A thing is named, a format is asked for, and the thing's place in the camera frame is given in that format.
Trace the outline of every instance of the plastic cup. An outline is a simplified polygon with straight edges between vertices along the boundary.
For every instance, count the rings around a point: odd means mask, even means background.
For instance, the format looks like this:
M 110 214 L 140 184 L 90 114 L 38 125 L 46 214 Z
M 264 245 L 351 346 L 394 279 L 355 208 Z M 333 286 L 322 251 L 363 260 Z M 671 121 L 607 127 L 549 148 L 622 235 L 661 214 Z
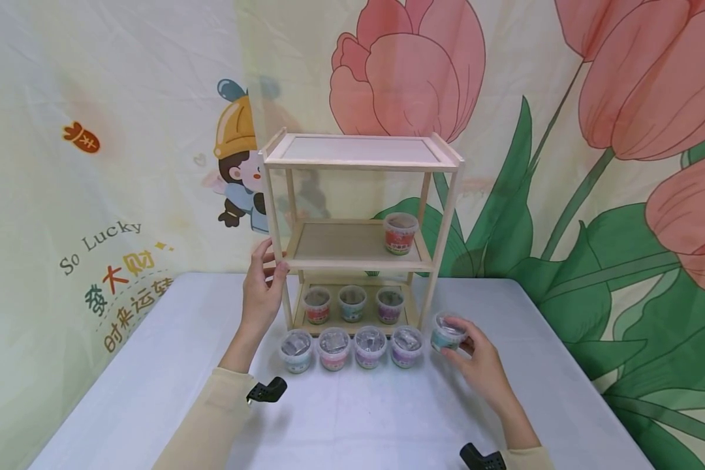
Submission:
M 290 330 L 279 343 L 279 357 L 293 374 L 308 370 L 313 356 L 313 338 L 303 330 Z
M 302 298 L 303 309 L 306 311 L 308 322 L 320 325 L 329 320 L 329 303 L 332 294 L 324 287 L 311 287 Z
M 342 310 L 342 320 L 351 323 L 360 321 L 367 298 L 366 291 L 361 286 L 344 286 L 339 290 L 337 301 Z
M 392 361 L 402 368 L 415 366 L 423 353 L 423 335 L 412 326 L 398 326 L 392 333 Z
M 386 352 L 386 335 L 376 326 L 364 326 L 354 334 L 354 359 L 363 368 L 376 368 Z
M 397 256 L 410 253 L 413 238 L 418 231 L 418 219 L 404 212 L 392 212 L 384 218 L 386 249 Z
M 394 325 L 399 320 L 404 295 L 394 287 L 384 287 L 376 293 L 376 303 L 379 306 L 379 320 L 387 325 Z
M 321 365 L 329 371 L 338 371 L 345 366 L 351 337 L 342 328 L 327 328 L 319 335 Z
M 431 332 L 431 347 L 438 352 L 441 352 L 442 347 L 448 347 L 456 350 L 460 347 L 460 343 L 465 341 L 467 331 L 463 328 L 450 325 L 445 320 L 445 317 L 461 318 L 452 312 L 441 312 L 433 317 L 433 331 Z

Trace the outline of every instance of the backdrop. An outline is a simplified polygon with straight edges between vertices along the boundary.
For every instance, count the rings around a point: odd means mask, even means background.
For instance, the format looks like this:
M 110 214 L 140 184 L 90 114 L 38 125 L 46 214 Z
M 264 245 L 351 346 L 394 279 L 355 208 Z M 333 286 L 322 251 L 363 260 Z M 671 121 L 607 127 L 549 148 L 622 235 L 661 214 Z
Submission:
M 0 469 L 176 274 L 247 266 L 282 125 L 451 142 L 441 275 L 520 282 L 655 468 L 705 469 L 705 0 L 0 1 Z M 420 184 L 296 187 L 383 217 Z

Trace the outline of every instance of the white table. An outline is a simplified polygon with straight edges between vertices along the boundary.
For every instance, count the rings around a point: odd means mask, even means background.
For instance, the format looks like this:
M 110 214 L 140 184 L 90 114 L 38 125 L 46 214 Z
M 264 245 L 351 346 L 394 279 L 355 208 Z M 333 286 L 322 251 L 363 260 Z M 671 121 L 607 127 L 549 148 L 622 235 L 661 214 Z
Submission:
M 180 276 L 31 469 L 149 469 L 238 327 L 242 280 Z M 290 277 L 291 295 L 297 285 Z M 441 279 L 433 310 L 447 309 L 495 343 L 557 470 L 653 469 L 518 284 Z M 275 353 L 284 331 L 280 315 L 251 373 L 264 384 L 281 375 L 288 389 L 253 405 L 229 469 L 465 469 L 468 441 L 483 454 L 504 448 L 497 417 L 430 349 L 407 371 L 391 360 L 366 371 L 350 357 L 339 372 L 316 361 L 293 376 Z

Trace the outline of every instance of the wooden frame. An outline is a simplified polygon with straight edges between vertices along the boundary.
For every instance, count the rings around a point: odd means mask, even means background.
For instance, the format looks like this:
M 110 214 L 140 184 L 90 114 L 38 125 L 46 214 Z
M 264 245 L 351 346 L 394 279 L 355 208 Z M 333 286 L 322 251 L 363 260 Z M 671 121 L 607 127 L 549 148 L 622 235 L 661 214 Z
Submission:
M 462 184 L 465 160 L 438 134 L 430 137 L 389 137 L 368 135 L 289 134 L 279 130 L 259 151 L 262 157 L 264 192 L 269 219 L 269 232 L 277 254 L 277 261 L 287 261 L 298 272 L 301 288 L 295 302 L 291 303 L 287 287 L 283 292 L 283 310 L 288 328 L 303 328 L 317 336 L 329 326 L 340 326 L 351 335 L 362 326 L 375 324 L 391 335 L 397 326 L 388 326 L 375 318 L 376 301 L 368 299 L 364 320 L 346 323 L 336 313 L 336 298 L 332 299 L 332 314 L 323 325 L 312 325 L 305 319 L 301 307 L 303 293 L 309 287 L 322 285 L 332 291 L 347 284 L 356 284 L 369 293 L 379 287 L 401 289 L 405 298 L 404 312 L 399 324 L 416 326 L 419 330 L 431 310 L 439 267 L 447 246 L 448 231 L 455 211 L 457 194 Z M 287 255 L 282 256 L 279 224 L 274 205 L 270 169 L 283 170 L 289 192 L 290 225 L 292 236 L 287 244 Z M 443 217 L 439 227 L 433 256 L 428 253 L 422 233 L 416 233 L 413 249 L 404 257 L 386 252 L 381 241 L 382 221 L 371 219 L 299 219 L 294 194 L 294 169 L 367 170 L 379 172 L 421 172 L 423 183 L 418 207 L 421 226 L 426 214 L 426 201 L 431 186 L 431 174 L 450 173 L 450 187 L 443 204 Z M 306 271 L 313 271 L 306 276 Z M 332 272 L 401 272 L 406 278 L 338 276 Z M 428 285 L 420 311 L 413 296 L 413 273 L 427 272 Z

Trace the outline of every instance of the wooden shelf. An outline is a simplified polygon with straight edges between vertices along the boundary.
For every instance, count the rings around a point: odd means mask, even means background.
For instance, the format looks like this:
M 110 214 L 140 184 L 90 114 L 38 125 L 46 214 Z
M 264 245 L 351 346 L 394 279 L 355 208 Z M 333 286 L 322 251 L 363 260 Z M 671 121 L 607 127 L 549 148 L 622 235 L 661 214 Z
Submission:
M 354 284 L 361 286 L 366 290 L 368 294 L 368 300 L 366 302 L 366 307 L 363 309 L 363 317 L 361 321 L 349 323 L 342 320 L 341 310 L 339 310 L 339 305 L 337 303 L 337 293 L 339 289 L 349 284 Z M 305 311 L 301 306 L 300 299 L 309 288 L 314 286 L 326 287 L 329 292 L 332 293 L 332 306 L 329 312 L 329 320 L 323 325 L 313 325 L 308 322 Z M 398 287 L 404 295 L 404 307 L 403 312 L 399 317 L 399 321 L 395 325 L 386 325 L 379 321 L 378 317 L 378 307 L 376 304 L 376 293 L 384 286 Z M 293 311 L 293 328 L 303 328 L 313 336 L 318 336 L 322 331 L 333 326 L 338 326 L 347 331 L 349 335 L 354 335 L 359 328 L 363 326 L 373 325 L 381 330 L 387 336 L 391 336 L 395 328 L 401 325 L 412 325 L 418 326 L 418 308 L 413 298 L 413 292 L 410 286 L 407 285 L 405 281 L 397 281 L 393 279 L 387 279 L 383 277 L 308 277 L 303 283 L 300 295 L 296 299 Z
M 420 231 L 410 253 L 397 256 L 386 250 L 383 221 L 367 219 L 301 219 L 295 223 L 285 261 L 290 268 L 313 271 L 433 271 Z
M 269 169 L 453 173 L 463 163 L 435 133 L 431 137 L 279 133 L 267 150 L 264 165 Z

